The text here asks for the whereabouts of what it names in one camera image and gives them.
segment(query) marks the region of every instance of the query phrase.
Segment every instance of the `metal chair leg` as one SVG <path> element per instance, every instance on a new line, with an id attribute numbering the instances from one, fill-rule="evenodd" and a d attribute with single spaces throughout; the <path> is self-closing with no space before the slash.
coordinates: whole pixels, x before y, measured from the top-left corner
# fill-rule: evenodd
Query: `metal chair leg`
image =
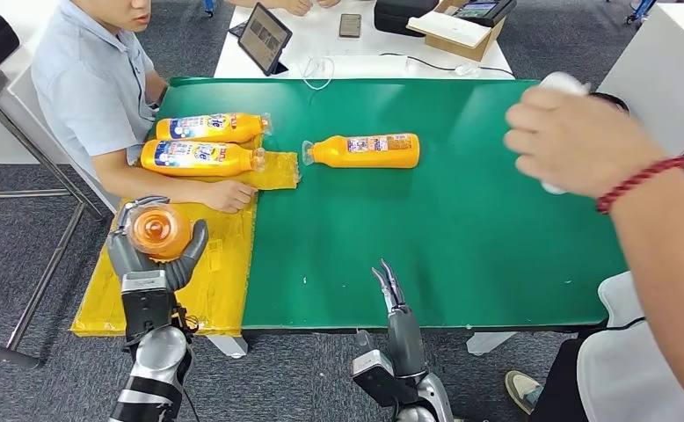
<path id="1" fill-rule="evenodd" d="M 29 369 L 34 369 L 41 363 L 39 358 L 34 358 L 28 354 L 16 352 L 15 350 L 11 350 L 3 346 L 0 346 L 0 360 L 18 363 L 22 367 L 28 367 Z"/>
<path id="2" fill-rule="evenodd" d="M 3 191 L 0 192 L 2 198 L 39 198 L 47 196 L 70 196 L 67 189 L 40 189 L 33 191 Z"/>
<path id="3" fill-rule="evenodd" d="M 31 323 L 34 312 L 36 312 L 37 308 L 39 307 L 41 298 L 44 297 L 44 292 L 47 291 L 49 281 L 51 281 L 52 276 L 55 275 L 57 265 L 60 264 L 62 254 L 65 253 L 65 249 L 68 247 L 70 238 L 73 236 L 73 231 L 75 231 L 78 222 L 81 221 L 83 212 L 84 204 L 81 202 L 78 204 L 75 211 L 73 211 L 73 216 L 70 217 L 68 227 L 66 227 L 65 231 L 62 233 L 62 237 L 57 243 L 55 251 L 52 252 L 52 258 L 49 260 L 49 263 L 47 263 L 47 268 L 44 269 L 44 273 L 41 275 L 39 284 L 37 284 L 37 287 L 32 293 L 32 299 L 26 305 L 24 313 L 21 314 L 21 319 L 18 320 L 16 328 L 14 328 L 13 333 L 11 333 L 11 338 L 8 340 L 8 344 L 6 345 L 6 347 L 8 347 L 10 350 L 15 351 L 18 348 L 18 343 L 21 342 L 21 338 L 24 337 L 26 328 L 28 328 L 29 323 Z"/>
<path id="4" fill-rule="evenodd" d="M 55 177 L 60 180 L 60 183 L 62 183 L 63 186 L 67 190 L 70 191 L 70 193 L 76 197 L 77 200 L 81 201 L 85 207 L 86 211 L 88 211 L 93 218 L 95 218 L 97 221 L 103 220 L 104 215 L 101 214 L 98 209 L 96 209 L 96 206 L 93 205 L 93 203 L 86 198 L 86 196 L 81 192 L 80 189 L 78 189 L 77 186 L 73 184 L 73 182 L 70 181 L 68 176 L 65 176 L 65 173 L 63 173 L 59 167 L 57 167 L 57 164 L 53 163 L 52 160 L 47 158 L 47 156 L 42 152 L 40 149 L 34 145 L 29 138 L 24 134 L 21 129 L 16 126 L 15 123 L 8 117 L 7 114 L 0 108 L 0 123 L 9 131 L 13 134 L 13 136 L 18 140 L 18 142 L 21 143 L 21 145 L 26 148 L 27 151 L 29 151 L 30 154 L 34 156 L 42 165 L 44 165 L 49 171 L 52 172 L 52 174 L 55 175 Z"/>

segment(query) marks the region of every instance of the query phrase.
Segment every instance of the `white cloth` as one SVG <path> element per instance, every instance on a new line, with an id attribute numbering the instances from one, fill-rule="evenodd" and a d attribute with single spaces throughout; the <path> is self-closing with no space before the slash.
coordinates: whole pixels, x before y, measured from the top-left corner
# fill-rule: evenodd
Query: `white cloth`
<path id="1" fill-rule="evenodd" d="M 599 297 L 609 327 L 644 315 L 629 272 L 604 280 Z M 578 354 L 578 389 L 590 422 L 684 422 L 684 390 L 646 322 L 590 336 Z"/>

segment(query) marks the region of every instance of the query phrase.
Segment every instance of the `bottle label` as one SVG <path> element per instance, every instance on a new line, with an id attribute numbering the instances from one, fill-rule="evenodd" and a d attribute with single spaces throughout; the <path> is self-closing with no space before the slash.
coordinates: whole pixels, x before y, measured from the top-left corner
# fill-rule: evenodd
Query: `bottle label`
<path id="1" fill-rule="evenodd" d="M 235 113 L 171 119 L 169 132 L 173 139 L 201 138 L 209 136 L 211 130 L 222 130 L 228 125 L 236 128 Z"/>
<path id="2" fill-rule="evenodd" d="M 350 152 L 391 151 L 409 148 L 411 148 L 411 140 L 406 134 L 347 138 L 347 150 Z"/>
<path id="3" fill-rule="evenodd" d="M 228 146 L 224 143 L 161 141 L 156 146 L 156 165 L 189 167 L 196 164 L 221 164 Z"/>

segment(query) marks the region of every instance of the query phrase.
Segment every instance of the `light blue shirt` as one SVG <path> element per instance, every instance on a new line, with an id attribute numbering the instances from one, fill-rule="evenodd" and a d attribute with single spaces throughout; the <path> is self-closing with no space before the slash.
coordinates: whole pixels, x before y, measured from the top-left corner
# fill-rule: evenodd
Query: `light blue shirt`
<path id="1" fill-rule="evenodd" d="M 92 156 L 140 155 L 156 111 L 145 98 L 153 62 L 129 31 L 115 37 L 70 0 L 61 0 L 32 62 L 41 111 L 57 141 L 98 179 Z"/>

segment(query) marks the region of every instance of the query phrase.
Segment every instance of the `white object in hand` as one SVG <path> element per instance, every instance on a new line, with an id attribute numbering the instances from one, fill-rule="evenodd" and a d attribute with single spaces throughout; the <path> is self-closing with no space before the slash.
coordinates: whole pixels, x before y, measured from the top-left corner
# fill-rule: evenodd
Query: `white object in hand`
<path id="1" fill-rule="evenodd" d="M 587 86 L 581 84 L 578 79 L 575 79 L 573 76 L 568 75 L 564 72 L 550 73 L 547 77 L 544 78 L 544 80 L 539 84 L 539 86 L 543 88 L 551 88 L 554 90 L 563 91 L 571 95 L 588 95 Z M 555 195 L 567 193 L 567 191 L 545 182 L 542 182 L 542 187 L 545 191 L 549 193 L 554 193 Z"/>

